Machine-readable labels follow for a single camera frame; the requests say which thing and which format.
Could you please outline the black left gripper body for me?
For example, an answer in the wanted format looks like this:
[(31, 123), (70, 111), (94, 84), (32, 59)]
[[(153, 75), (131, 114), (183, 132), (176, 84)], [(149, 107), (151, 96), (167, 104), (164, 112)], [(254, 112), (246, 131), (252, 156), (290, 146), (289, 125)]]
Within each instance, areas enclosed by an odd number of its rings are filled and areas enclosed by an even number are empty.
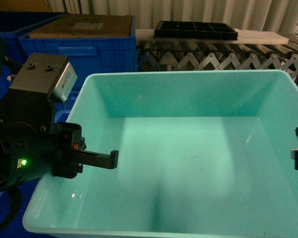
[(73, 179), (82, 173), (81, 162), (72, 162), (72, 152), (82, 150), (85, 139), (82, 127), (77, 123), (58, 122), (51, 124), (50, 136), (53, 142), (52, 160), (49, 173), (54, 177)]

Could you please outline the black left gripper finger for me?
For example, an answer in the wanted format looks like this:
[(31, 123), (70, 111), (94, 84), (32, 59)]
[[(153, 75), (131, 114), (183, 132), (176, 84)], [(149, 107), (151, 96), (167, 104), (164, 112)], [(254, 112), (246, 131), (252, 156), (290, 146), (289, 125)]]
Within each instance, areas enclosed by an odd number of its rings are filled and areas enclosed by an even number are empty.
[(117, 168), (118, 157), (118, 150), (113, 150), (110, 154), (79, 151), (76, 159), (79, 163), (84, 165), (111, 170)]

